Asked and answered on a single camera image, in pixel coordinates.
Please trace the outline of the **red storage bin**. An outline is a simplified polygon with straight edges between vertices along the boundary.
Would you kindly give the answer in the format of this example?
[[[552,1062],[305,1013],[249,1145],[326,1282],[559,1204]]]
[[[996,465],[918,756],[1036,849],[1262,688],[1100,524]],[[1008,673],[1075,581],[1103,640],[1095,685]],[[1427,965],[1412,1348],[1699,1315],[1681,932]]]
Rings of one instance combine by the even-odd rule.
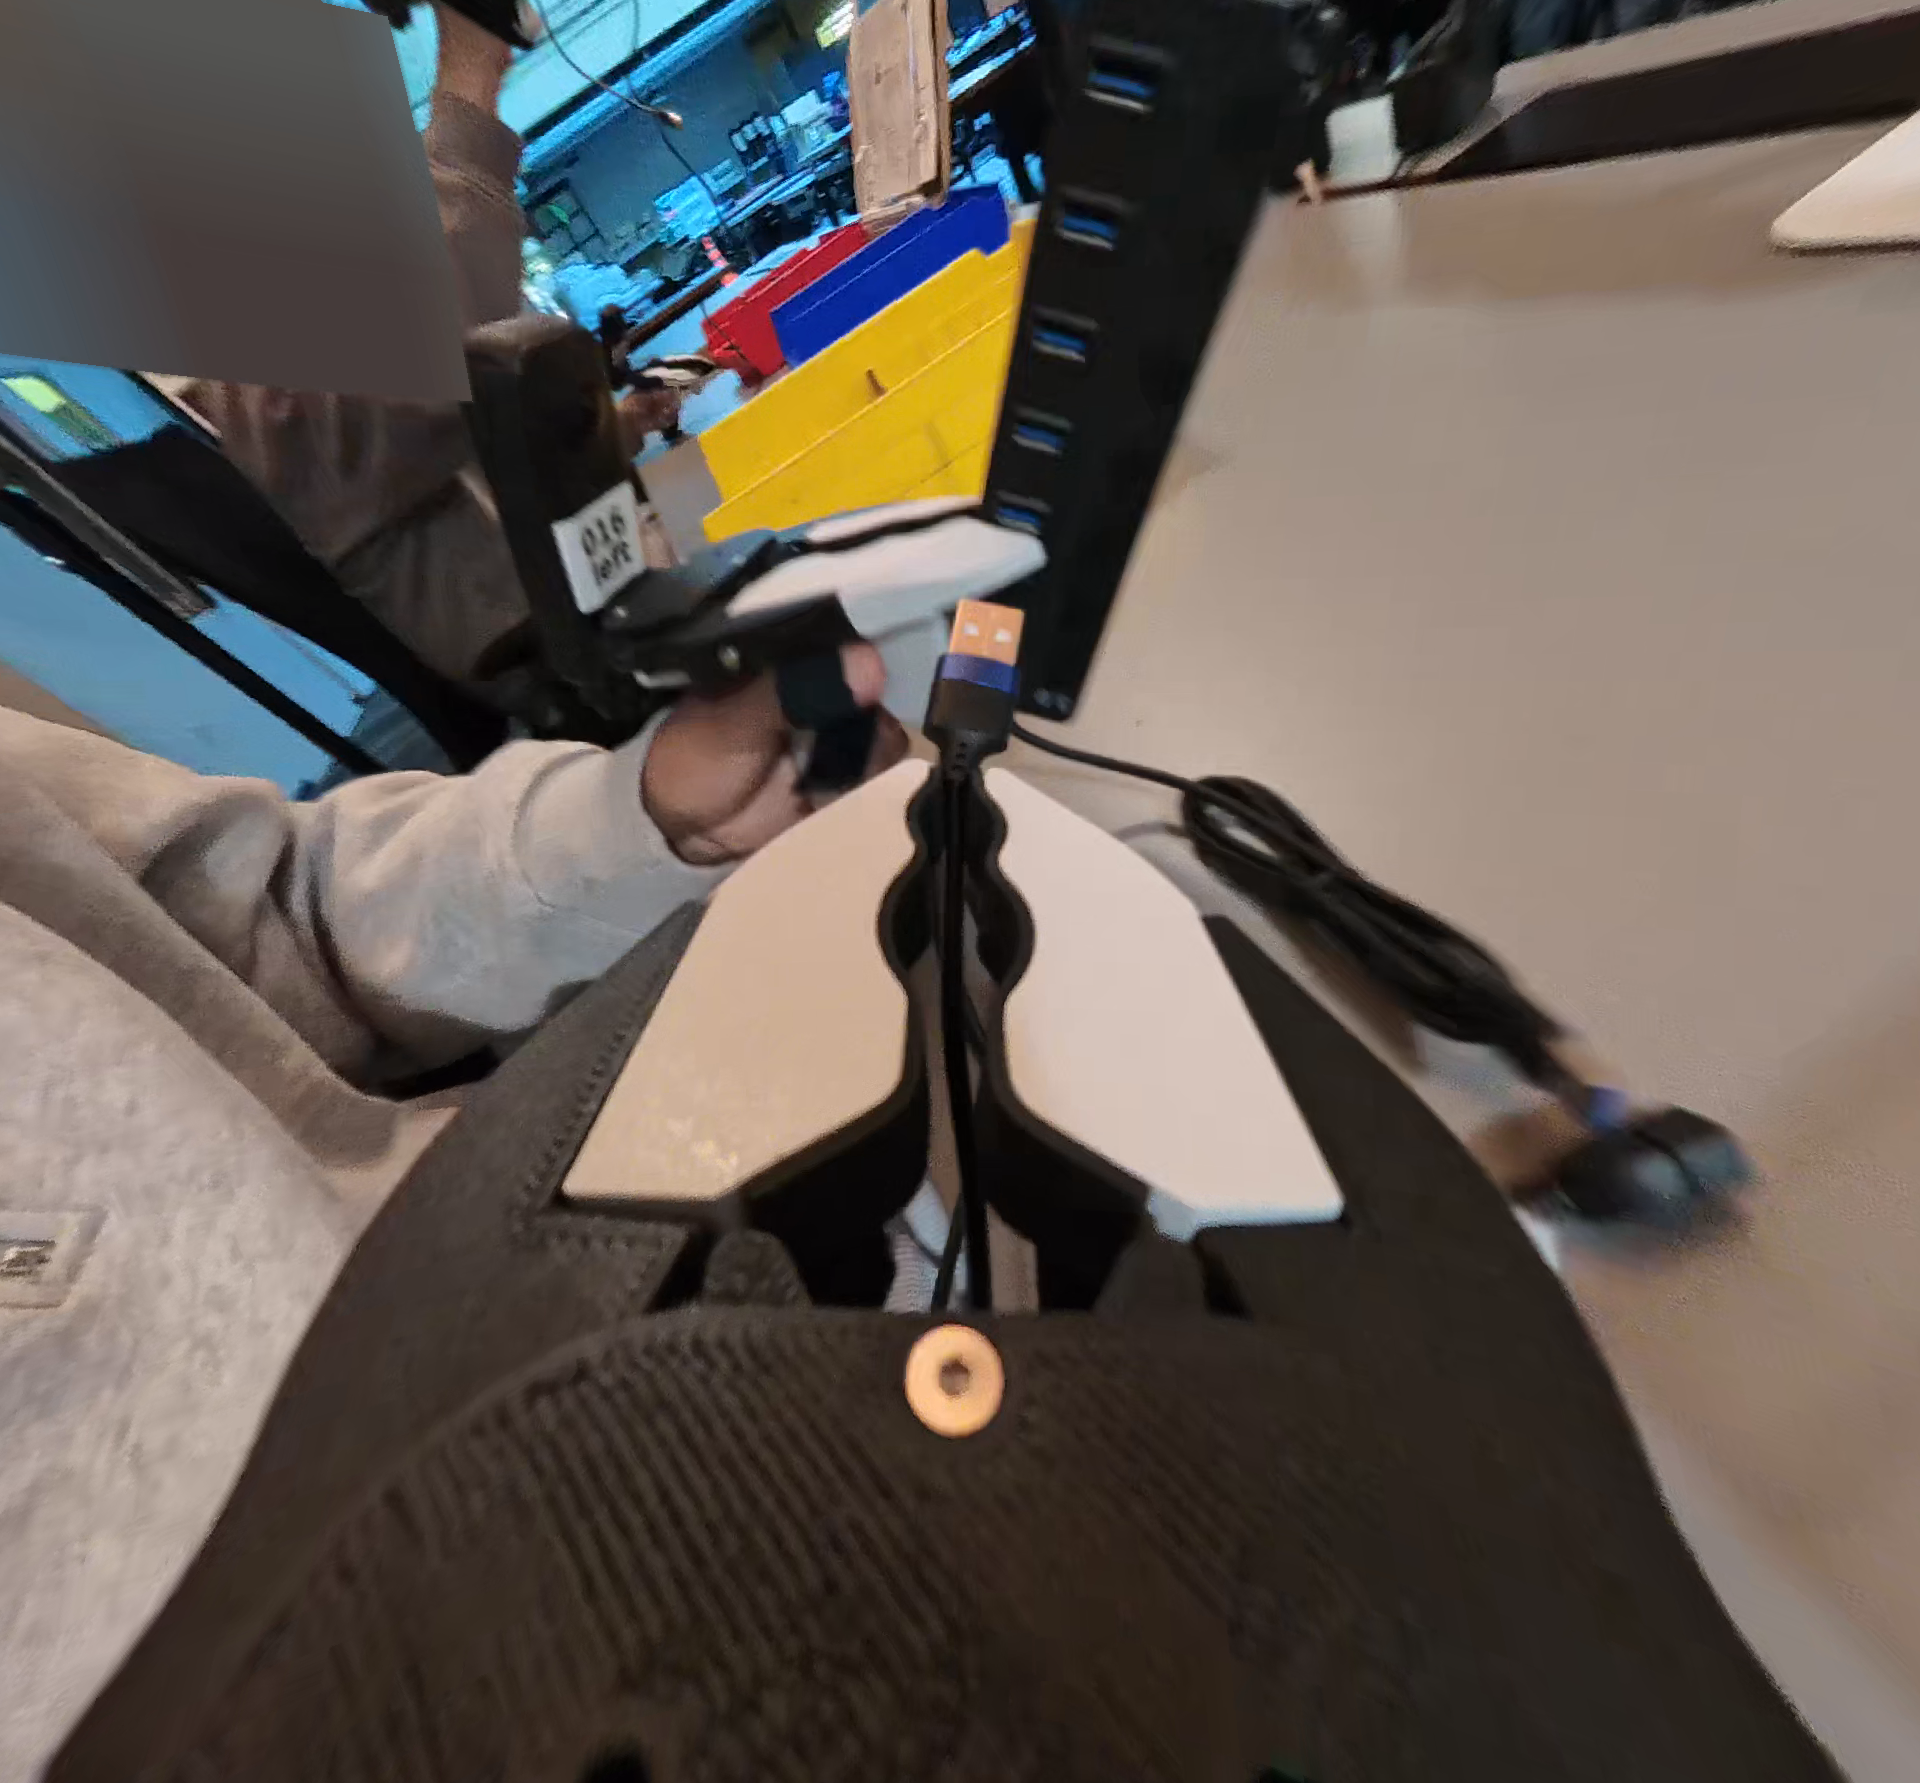
[[[734,282],[717,306],[704,314],[704,355],[721,370],[732,370],[745,390],[780,377],[786,368],[786,345],[780,342],[773,313],[828,278],[867,245],[867,226],[852,220],[756,261]]]

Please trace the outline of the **person's grey sweatshirt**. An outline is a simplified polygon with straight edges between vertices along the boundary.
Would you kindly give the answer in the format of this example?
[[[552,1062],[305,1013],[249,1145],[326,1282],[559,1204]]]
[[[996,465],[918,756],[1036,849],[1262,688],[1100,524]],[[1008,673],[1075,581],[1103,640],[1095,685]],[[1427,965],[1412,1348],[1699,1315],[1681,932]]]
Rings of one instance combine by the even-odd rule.
[[[199,1552],[350,1246],[451,1106],[322,1154],[3,910],[3,1778],[39,1779]]]

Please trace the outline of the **black USB hub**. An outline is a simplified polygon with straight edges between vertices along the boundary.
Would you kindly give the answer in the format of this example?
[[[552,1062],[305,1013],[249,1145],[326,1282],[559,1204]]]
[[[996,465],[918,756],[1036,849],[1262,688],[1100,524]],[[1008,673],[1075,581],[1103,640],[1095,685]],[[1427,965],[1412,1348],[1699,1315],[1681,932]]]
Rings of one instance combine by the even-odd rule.
[[[1020,711],[1070,719],[1268,195],[1330,162],[1325,0],[1082,0],[1044,150],[981,512],[1044,545],[1013,590]]]

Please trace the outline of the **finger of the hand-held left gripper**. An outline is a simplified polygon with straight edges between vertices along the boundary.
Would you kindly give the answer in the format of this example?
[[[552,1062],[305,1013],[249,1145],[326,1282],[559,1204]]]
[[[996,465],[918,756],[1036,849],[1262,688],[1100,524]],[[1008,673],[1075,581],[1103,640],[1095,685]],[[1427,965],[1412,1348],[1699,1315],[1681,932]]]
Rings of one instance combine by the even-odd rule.
[[[790,549],[727,605],[727,619],[770,619],[838,605],[861,632],[892,632],[989,598],[1044,572],[1044,541],[989,520],[919,520],[867,541],[842,536]]]
[[[947,524],[954,517],[980,517],[980,497],[915,497],[901,503],[881,503],[850,510],[819,524],[804,524],[804,542],[863,542],[892,535],[912,535],[929,524]]]

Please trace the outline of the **white flat board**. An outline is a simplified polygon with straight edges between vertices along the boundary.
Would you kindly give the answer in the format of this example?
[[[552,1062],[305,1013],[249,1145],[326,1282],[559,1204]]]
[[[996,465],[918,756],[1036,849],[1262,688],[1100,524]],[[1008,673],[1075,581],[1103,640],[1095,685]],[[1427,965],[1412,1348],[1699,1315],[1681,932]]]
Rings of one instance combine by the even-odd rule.
[[[1779,212],[1772,247],[1803,257],[1917,250],[1917,116]]]

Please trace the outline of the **person's left hand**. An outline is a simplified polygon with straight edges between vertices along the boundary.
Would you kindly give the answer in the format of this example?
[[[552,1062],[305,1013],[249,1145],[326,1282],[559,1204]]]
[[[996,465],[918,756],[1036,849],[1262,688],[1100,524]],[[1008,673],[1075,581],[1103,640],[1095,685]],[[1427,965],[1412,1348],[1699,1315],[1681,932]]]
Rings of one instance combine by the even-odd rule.
[[[906,759],[909,733],[884,709],[890,674],[873,645],[843,645],[835,663],[815,657],[809,670],[838,680],[843,715],[873,723],[863,729],[863,766],[842,788],[814,780],[822,733],[790,723],[786,673],[722,691],[687,691],[660,716],[638,789],[660,840],[687,865],[745,860]]]

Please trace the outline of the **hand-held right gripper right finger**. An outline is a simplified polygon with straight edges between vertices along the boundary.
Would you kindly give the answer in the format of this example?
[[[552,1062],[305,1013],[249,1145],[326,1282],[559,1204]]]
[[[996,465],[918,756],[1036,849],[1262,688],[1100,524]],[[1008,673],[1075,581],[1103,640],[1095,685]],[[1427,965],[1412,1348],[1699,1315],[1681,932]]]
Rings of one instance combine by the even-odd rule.
[[[1175,1244],[1330,1223],[1345,1199],[1199,905],[1159,865],[1013,770],[984,797],[1032,923],[1001,1014],[1026,1114],[1130,1175]]]

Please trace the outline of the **blue storage bin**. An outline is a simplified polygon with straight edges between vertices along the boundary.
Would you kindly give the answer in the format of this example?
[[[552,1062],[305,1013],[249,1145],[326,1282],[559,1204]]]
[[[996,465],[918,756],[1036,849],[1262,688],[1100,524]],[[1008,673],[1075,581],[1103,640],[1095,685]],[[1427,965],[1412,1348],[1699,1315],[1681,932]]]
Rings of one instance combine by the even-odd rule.
[[[915,212],[773,309],[786,366],[795,370],[956,259],[989,257],[1008,238],[1010,205],[989,182],[966,186],[940,207]]]

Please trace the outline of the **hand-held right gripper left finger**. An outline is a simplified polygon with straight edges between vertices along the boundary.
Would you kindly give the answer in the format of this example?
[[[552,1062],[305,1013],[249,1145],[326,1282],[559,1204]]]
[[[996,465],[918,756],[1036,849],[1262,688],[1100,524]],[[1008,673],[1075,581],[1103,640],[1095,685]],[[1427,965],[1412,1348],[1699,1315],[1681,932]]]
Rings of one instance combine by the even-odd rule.
[[[901,761],[712,892],[562,1178],[571,1204],[739,1194],[901,1089],[909,992],[881,909],[926,781],[929,761]]]

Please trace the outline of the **yellow storage bin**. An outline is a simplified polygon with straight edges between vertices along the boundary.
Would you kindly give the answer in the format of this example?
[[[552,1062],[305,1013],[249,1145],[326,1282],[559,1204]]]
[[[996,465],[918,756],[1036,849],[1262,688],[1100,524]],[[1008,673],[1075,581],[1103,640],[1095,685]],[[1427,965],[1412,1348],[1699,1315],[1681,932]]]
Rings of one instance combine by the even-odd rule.
[[[984,493],[1037,220],[971,250],[700,435],[708,542]]]

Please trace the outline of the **cardboard strip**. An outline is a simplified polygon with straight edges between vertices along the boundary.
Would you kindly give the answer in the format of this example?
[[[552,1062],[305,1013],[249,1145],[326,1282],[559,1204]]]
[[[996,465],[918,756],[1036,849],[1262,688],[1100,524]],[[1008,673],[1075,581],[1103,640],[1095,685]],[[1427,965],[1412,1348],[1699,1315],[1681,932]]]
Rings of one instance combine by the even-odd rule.
[[[947,0],[852,0],[852,182],[873,237],[947,195],[947,44]]]

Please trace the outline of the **person's left forearm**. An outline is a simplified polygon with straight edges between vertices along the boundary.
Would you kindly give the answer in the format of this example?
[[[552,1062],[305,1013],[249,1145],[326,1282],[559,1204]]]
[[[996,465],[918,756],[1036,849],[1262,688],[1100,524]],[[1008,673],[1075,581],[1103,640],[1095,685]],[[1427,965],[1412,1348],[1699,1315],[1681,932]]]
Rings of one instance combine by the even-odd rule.
[[[509,1044],[721,870],[646,816],[656,733],[512,743],[294,799],[3,711],[3,905],[273,1100],[267,1051],[367,1090]]]

